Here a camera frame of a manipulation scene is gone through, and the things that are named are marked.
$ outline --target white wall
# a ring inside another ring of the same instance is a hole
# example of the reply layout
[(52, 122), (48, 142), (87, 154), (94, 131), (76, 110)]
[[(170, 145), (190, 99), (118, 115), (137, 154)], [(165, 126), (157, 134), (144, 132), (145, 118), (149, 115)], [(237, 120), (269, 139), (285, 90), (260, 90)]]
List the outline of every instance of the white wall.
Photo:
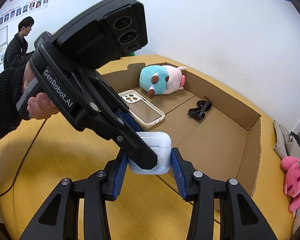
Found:
[[(49, 0), (47, 9), (32, 13), (29, 49), (42, 31), (58, 30), (99, 1)], [(300, 15), (291, 2), (139, 1), (145, 5), (149, 43), (138, 54), (160, 54), (200, 70), (298, 132)], [(9, 23), (9, 40), (17, 31), (15, 24)]]

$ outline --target cardboard box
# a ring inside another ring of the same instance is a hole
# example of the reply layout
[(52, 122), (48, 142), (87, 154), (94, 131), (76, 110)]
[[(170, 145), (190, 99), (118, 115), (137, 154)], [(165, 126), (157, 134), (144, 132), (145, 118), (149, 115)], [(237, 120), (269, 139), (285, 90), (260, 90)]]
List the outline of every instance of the cardboard box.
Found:
[[(183, 90), (149, 99), (139, 87), (140, 72), (145, 66), (145, 62), (120, 64), (119, 60), (105, 65), (99, 72), (116, 92), (133, 89), (162, 110), (165, 119), (150, 130), (168, 133), (172, 146), (178, 147), (183, 158), (191, 161), (197, 170), (213, 179), (236, 178), (252, 196), (261, 152), (260, 114), (191, 69), (182, 71), (186, 77)], [(195, 108), (204, 96), (213, 101), (205, 118), (197, 121), (187, 116), (188, 110)], [(219, 210), (217, 201), (215, 209)]]

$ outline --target hand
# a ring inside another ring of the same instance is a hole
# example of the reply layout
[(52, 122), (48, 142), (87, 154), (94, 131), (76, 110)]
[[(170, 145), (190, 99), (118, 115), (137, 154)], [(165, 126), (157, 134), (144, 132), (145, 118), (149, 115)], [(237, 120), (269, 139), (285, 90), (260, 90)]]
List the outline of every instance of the hand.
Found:
[[(23, 91), (25, 91), (31, 80), (33, 80), (34, 74), (30, 68), (29, 62), (26, 64), (25, 73), (23, 75)], [(46, 93), (39, 93), (36, 97), (31, 97), (28, 100), (28, 112), (35, 119), (47, 119), (53, 114), (59, 113), (59, 110), (50, 100)]]

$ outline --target airpods case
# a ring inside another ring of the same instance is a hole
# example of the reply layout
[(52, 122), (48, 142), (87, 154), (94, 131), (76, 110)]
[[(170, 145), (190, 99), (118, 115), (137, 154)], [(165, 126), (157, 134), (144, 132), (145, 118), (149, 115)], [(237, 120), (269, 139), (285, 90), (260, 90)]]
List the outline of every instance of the airpods case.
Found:
[(133, 173), (160, 175), (169, 171), (171, 166), (171, 138), (164, 132), (137, 132), (147, 145), (157, 154), (158, 164), (151, 170), (143, 170), (128, 158), (129, 168)]

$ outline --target yellow table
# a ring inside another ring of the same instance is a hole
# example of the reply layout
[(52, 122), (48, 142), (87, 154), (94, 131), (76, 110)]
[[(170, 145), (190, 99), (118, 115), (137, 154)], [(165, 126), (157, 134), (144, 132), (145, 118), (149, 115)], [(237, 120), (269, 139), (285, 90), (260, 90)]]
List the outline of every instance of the yellow table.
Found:
[[(0, 141), (0, 193), (10, 186), (19, 161), (24, 154), (14, 151), (18, 141), (28, 134), (32, 124), (22, 122), (9, 135), (9, 142)], [(87, 178), (103, 169), (118, 153), (117, 145), (105, 141), (91, 130), (76, 131), (58, 114), (43, 126), (33, 143), (20, 171), (13, 191), (0, 198), (3, 220), (12, 239), (19, 239), (40, 205), (62, 178)], [(13, 161), (4, 162), (3, 158)], [(83, 239), (82, 205), (80, 208), (79, 239)], [(121, 195), (107, 202), (112, 239), (179, 239), (185, 240), (192, 205), (186, 203), (157, 176), (141, 176), (127, 170)], [(220, 226), (215, 222), (215, 239)]]
[[(167, 58), (151, 55), (121, 59), (122, 65), (145, 62), (147, 65), (167, 62)], [(120, 70), (112, 63), (100, 73)], [(261, 157), (253, 200), (260, 208), (279, 240), (286, 240), (292, 228), (288, 211), (289, 199), (282, 193), (284, 174), (280, 159), (273, 151), (275, 141), (272, 120), (247, 99), (220, 82), (196, 71), (198, 76), (244, 102), (262, 115)], [(20, 161), (30, 147), (42, 121), (23, 121), (20, 127), (0, 141), (0, 193), (11, 185)], [(118, 147), (99, 138), (91, 130), (77, 132), (61, 114), (44, 124), (20, 171), (15, 187), (0, 198), (3, 220), (13, 240), (17, 240), (30, 219), (58, 182), (65, 177), (85, 179), (114, 159)], [(122, 193), (114, 203), (107, 203), (113, 239), (186, 239), (192, 206), (182, 201), (173, 190), (174, 180), (168, 174), (140, 176), (127, 171)], [(82, 235), (80, 209), (79, 238)], [(215, 212), (215, 220), (220, 216)], [(219, 238), (219, 224), (214, 223), (214, 238)]]

